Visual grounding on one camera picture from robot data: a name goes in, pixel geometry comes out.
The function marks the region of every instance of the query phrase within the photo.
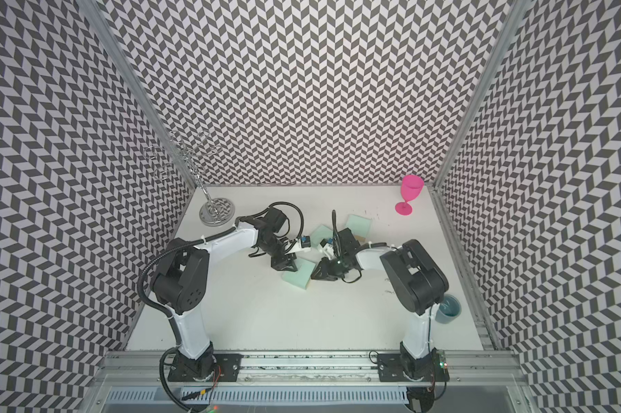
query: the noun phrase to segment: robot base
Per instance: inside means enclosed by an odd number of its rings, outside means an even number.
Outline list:
[[[168,373],[168,381],[171,383],[212,382],[213,374],[218,374],[219,367],[221,368],[219,381],[237,381],[241,360],[241,354],[214,354],[214,347],[211,343],[196,360],[189,359],[178,352],[175,354],[172,367]]]
[[[446,360],[442,351],[436,348],[420,359],[412,359],[400,343],[400,353],[380,353],[377,355],[377,370],[379,381],[390,382],[425,382],[432,381],[434,368],[435,383],[450,381]]]

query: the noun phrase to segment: pink wine glass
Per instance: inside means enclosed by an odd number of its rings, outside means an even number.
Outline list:
[[[400,215],[409,215],[412,213],[412,206],[408,203],[418,198],[421,193],[425,182],[423,178],[415,175],[407,175],[402,179],[402,186],[400,187],[400,194],[404,202],[396,203],[395,210]]]

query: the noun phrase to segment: blue cup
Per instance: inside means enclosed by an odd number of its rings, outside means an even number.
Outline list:
[[[457,298],[450,294],[444,294],[443,301],[439,304],[439,311],[435,320],[441,324],[448,324],[455,320],[462,312],[462,306]]]

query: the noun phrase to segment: black mounting plate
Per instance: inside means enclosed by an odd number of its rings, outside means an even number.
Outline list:
[[[219,381],[235,382],[237,381],[237,375],[239,374],[240,363],[242,355],[237,353],[214,353],[214,357],[217,359],[217,365],[214,371],[219,372],[221,368],[221,376]],[[178,362],[177,356],[173,359],[173,366],[168,373],[168,382],[183,382],[183,383],[208,383],[193,379],[193,374],[187,370],[184,364]]]
[[[445,357],[443,351],[437,351],[436,348],[432,349],[432,360],[434,362],[434,371],[437,377],[435,383],[442,383],[444,381],[450,381],[451,378],[448,375],[448,370],[441,367],[439,363],[444,363]],[[432,365],[427,364],[423,371],[423,378],[419,381],[411,380],[404,374],[402,370],[402,364],[400,362],[400,353],[379,353],[377,354],[377,372],[379,373],[379,381],[383,383],[390,383],[394,381],[408,381],[410,383],[425,383],[432,382]]]

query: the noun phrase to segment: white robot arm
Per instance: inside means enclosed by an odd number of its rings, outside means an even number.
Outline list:
[[[178,344],[178,357],[198,379],[213,371],[213,348],[205,330],[201,313],[207,283],[207,273],[217,262],[245,248],[258,246],[271,256],[272,268],[296,270],[294,254],[288,254],[285,243],[274,234],[280,230],[286,217],[280,210],[270,208],[260,218],[238,219],[233,231],[214,237],[208,242],[183,248],[185,242],[174,240],[169,246],[180,248],[175,254],[161,258],[150,283],[171,322]],[[416,241],[400,248],[385,244],[360,245],[344,229],[334,238],[339,242],[339,254],[334,260],[323,259],[313,272],[313,279],[335,280],[344,278],[350,269],[379,269],[386,271],[400,302],[409,310],[410,322],[400,351],[406,360],[406,373],[414,378],[415,364],[427,363],[431,357],[430,318],[436,314],[439,302],[448,289],[448,282],[423,247]],[[413,274],[410,268],[417,268]]]

